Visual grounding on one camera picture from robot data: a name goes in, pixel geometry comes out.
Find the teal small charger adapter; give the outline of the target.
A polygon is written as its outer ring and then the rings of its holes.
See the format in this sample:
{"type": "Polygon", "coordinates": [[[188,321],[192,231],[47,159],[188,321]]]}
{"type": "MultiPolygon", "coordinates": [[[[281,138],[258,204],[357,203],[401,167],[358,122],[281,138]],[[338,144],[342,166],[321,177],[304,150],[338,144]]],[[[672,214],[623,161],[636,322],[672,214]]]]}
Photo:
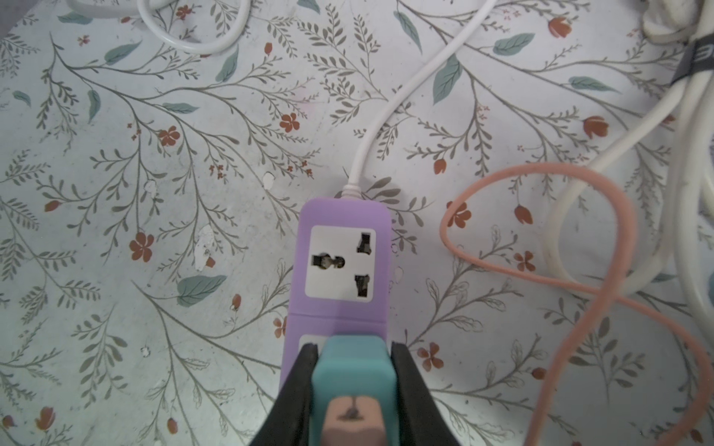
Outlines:
{"type": "Polygon", "coordinates": [[[310,444],[317,445],[328,405],[339,397],[370,397],[379,403],[387,443],[399,443],[397,375],[379,336],[342,334],[325,342],[312,373],[310,444]]]}

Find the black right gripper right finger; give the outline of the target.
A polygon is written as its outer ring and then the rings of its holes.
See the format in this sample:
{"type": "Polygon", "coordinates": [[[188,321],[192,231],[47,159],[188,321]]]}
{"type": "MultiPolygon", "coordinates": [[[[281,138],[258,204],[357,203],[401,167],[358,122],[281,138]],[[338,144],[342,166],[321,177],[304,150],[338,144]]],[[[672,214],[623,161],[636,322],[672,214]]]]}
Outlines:
{"type": "Polygon", "coordinates": [[[459,446],[428,390],[405,344],[392,343],[392,365],[397,376],[399,444],[459,446]]]}

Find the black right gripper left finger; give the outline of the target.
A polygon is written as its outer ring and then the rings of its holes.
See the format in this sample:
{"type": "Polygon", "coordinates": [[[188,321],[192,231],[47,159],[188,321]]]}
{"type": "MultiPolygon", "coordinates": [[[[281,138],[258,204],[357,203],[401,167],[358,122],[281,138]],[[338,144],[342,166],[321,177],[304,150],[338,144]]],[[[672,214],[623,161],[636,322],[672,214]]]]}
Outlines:
{"type": "Polygon", "coordinates": [[[301,348],[252,446],[306,446],[310,443],[312,373],[318,358],[316,345],[305,344],[301,348]]]}

